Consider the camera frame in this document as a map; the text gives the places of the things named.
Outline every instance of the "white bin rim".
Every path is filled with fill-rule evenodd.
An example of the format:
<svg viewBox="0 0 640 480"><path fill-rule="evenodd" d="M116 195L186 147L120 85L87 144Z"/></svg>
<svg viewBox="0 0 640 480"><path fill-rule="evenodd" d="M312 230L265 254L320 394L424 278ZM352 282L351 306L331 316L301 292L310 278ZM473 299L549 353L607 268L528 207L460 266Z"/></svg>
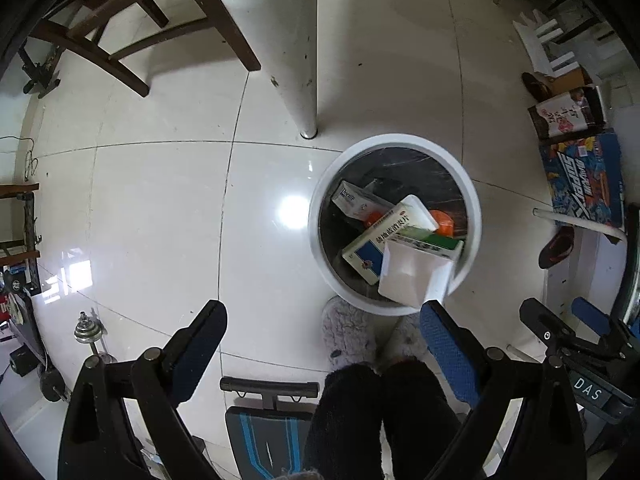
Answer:
<svg viewBox="0 0 640 480"><path fill-rule="evenodd" d="M369 139L361 140L342 152L324 171L311 198L308 216L311 252L318 264L322 277L341 298L357 308L379 316L406 316L414 314L417 310L412 306L365 298L347 286L327 260L320 241L320 209L324 197L330 192L328 188L334 181L335 176L353 159L382 148L409 148L429 155L451 174L462 193L468 223L466 242L458 261L456 274L449 284L448 294L451 294L460 286L476 259L482 234L482 215L476 188L462 165L447 150L421 137L408 134L383 134L369 137Z"/></svg>

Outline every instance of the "shoe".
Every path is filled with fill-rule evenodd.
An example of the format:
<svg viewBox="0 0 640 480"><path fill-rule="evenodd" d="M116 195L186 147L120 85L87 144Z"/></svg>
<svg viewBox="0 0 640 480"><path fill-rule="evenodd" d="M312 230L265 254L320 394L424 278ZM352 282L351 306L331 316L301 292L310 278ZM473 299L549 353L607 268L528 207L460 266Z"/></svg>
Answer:
<svg viewBox="0 0 640 480"><path fill-rule="evenodd" d="M563 225L547 245L540 251L538 266L550 269L564 260L574 248L574 228Z"/></svg>
<svg viewBox="0 0 640 480"><path fill-rule="evenodd" d="M539 81L533 74L523 72L520 78L527 91L529 91L532 97L539 103L553 97L551 89L542 81Z"/></svg>
<svg viewBox="0 0 640 480"><path fill-rule="evenodd" d="M329 354L331 371L376 360L373 314L355 308L335 296L322 310L322 339Z"/></svg>
<svg viewBox="0 0 640 480"><path fill-rule="evenodd" d="M378 368L384 370L411 358L425 361L430 355L427 343L420 333L420 312L417 312L404 316L396 325L378 358Z"/></svg>

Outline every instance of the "black pants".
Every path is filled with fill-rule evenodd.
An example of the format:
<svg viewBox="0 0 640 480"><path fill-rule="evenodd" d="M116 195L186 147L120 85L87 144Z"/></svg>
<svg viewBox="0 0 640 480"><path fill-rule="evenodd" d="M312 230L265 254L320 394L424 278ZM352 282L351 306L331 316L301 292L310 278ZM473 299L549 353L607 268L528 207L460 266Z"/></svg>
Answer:
<svg viewBox="0 0 640 480"><path fill-rule="evenodd" d="M351 365L324 382L306 438L305 469L325 480L382 479L383 421L396 480L423 480L460 427L424 363L401 362L382 376Z"/></svg>

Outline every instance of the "person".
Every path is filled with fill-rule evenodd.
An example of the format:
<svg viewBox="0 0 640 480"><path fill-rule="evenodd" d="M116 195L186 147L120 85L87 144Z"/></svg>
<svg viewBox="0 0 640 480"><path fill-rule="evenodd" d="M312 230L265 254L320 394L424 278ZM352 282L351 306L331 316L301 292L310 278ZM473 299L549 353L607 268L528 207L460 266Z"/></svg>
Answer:
<svg viewBox="0 0 640 480"><path fill-rule="evenodd" d="M382 480L384 424L396 480L423 480L457 433L428 355L419 314L405 316L376 350L371 314L339 297L322 311L331 373L306 438L303 469L289 480Z"/></svg>

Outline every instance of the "trash can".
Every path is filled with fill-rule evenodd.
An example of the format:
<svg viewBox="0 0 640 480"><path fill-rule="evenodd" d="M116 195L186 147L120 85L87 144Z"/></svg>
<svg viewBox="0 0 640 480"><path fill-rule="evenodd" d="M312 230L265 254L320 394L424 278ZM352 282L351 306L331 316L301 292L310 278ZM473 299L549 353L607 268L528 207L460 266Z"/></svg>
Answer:
<svg viewBox="0 0 640 480"><path fill-rule="evenodd" d="M328 285L352 305L379 316L405 316L416 310L381 296L342 257L362 231L332 202L341 181L367 187L393 204L414 194L428 209L447 212L455 238L465 244L450 283L452 293L468 275L478 253L482 219L478 194L462 165L437 144L405 134L385 134L358 142L326 169L311 199L308 229L311 251Z"/></svg>

